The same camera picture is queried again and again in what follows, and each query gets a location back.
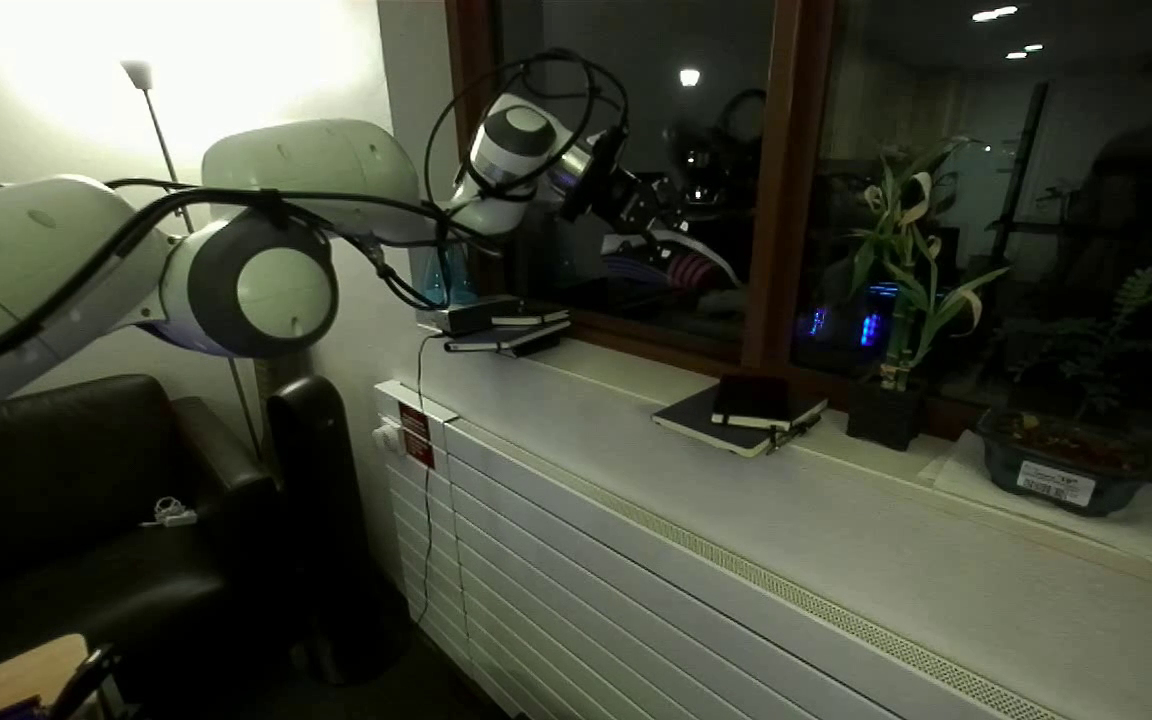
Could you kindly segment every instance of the small object on sill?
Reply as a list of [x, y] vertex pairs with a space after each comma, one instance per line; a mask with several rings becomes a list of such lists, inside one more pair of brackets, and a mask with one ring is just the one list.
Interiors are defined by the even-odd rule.
[[540, 347], [560, 344], [560, 334], [572, 329], [572, 321], [556, 321], [556, 322], [522, 322], [522, 329], [484, 329], [484, 332], [466, 332], [466, 334], [446, 334], [445, 347], [446, 351], [509, 351], [509, 354], [528, 354]]
[[1021, 520], [1031, 530], [1053, 530], [1057, 541], [1097, 543], [1152, 563], [1152, 483], [1141, 483], [1137, 498], [1110, 517], [1069, 510], [1044, 496], [995, 486], [987, 479], [983, 436], [976, 433], [965, 433], [938, 460], [923, 465], [914, 479], [951, 498]]
[[1053, 498], [1081, 517], [1106, 517], [1152, 483], [1152, 452], [1097, 428], [1035, 419], [1046, 436], [1071, 438], [1063, 452], [1021, 436], [1024, 413], [979, 413], [987, 479], [1005, 490]]
[[486, 329], [540, 329], [540, 322], [565, 322], [572, 321], [566, 306], [520, 301], [520, 297], [486, 297], [476, 303], [429, 313], [423, 322], [446, 332], [446, 334], [480, 334]]
[[767, 428], [717, 423], [712, 419], [717, 416], [717, 397], [721, 397], [721, 382], [712, 382], [712, 389], [705, 389], [697, 397], [684, 397], [684, 398], [661, 409], [654, 423], [670, 428], [680, 436], [691, 436], [700, 445], [736, 452], [736, 455], [767, 455], [774, 445], [782, 445], [790, 436], [805, 436], [819, 419], [819, 413], [810, 413], [810, 416], [797, 419], [790, 428], [778, 428], [778, 423], [767, 423]]
[[712, 423], [797, 433], [814, 423], [823, 409], [826, 398], [790, 397], [774, 377], [723, 377], [712, 405]]
[[878, 382], [861, 382], [849, 413], [849, 436], [907, 452], [919, 436], [923, 393], [889, 393]]

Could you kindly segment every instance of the white robotic arm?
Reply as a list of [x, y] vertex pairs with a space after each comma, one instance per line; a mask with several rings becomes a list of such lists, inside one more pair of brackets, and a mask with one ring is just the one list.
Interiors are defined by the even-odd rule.
[[[0, 397], [127, 322], [217, 354], [307, 347], [337, 321], [328, 236], [413, 293], [379, 243], [433, 236], [434, 223], [498, 236], [544, 175], [565, 190], [565, 212], [595, 207], [622, 223], [636, 203], [633, 175], [611, 168], [615, 144], [579, 144], [544, 108], [498, 97], [453, 207], [423, 215], [413, 212], [421, 190], [408, 155], [358, 121], [227, 136], [202, 155], [202, 188], [138, 212], [77, 175], [0, 188]], [[156, 231], [188, 203], [235, 212], [183, 240]]]

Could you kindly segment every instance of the radiator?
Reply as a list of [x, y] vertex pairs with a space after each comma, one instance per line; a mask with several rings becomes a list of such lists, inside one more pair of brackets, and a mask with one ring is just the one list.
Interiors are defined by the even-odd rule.
[[512, 715], [1057, 715], [404, 382], [377, 398], [433, 445], [383, 452], [408, 613]]

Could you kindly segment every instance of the book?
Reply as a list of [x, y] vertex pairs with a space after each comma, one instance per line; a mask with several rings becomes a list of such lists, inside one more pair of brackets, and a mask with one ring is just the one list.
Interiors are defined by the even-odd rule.
[[826, 398], [790, 397], [774, 377], [723, 377], [712, 405], [712, 423], [797, 433], [814, 423], [823, 409]]
[[566, 306], [560, 303], [540, 303], [540, 301], [505, 301], [496, 306], [486, 306], [496, 329], [532, 329], [532, 322], [565, 322], [572, 321]]
[[446, 334], [445, 347], [446, 351], [512, 351], [512, 354], [522, 354], [522, 351], [556, 344], [566, 329], [572, 329], [572, 321], [520, 322], [520, 329], [484, 329], [484, 332]]
[[712, 423], [717, 397], [721, 397], [721, 382], [661, 409], [654, 419], [680, 436], [691, 436], [700, 445], [712, 445], [736, 455], [762, 455], [778, 445], [778, 428]]

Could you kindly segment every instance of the white wall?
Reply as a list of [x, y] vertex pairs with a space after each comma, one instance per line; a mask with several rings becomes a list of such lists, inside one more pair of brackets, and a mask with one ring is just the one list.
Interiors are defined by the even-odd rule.
[[[393, 131], [408, 147], [421, 172], [423, 131], [453, 97], [445, 0], [377, 0], [383, 84], [393, 108]], [[446, 178], [457, 144], [440, 144], [434, 175]], [[408, 256], [388, 251], [388, 262], [408, 277]], [[421, 329], [356, 251], [337, 249], [339, 269], [339, 316], [337, 329], [312, 347], [314, 373], [322, 373], [348, 409], [358, 490], [367, 510], [373, 546], [388, 557], [388, 502], [379, 483], [379, 452], [373, 448], [373, 382], [396, 373], [417, 373]]]
[[[152, 59], [156, 108], [183, 178], [210, 139], [281, 121], [363, 115], [388, 129], [373, 0], [0, 0], [0, 178], [49, 172], [162, 175], [120, 59]], [[152, 373], [221, 405], [225, 359], [116, 332], [30, 389]]]

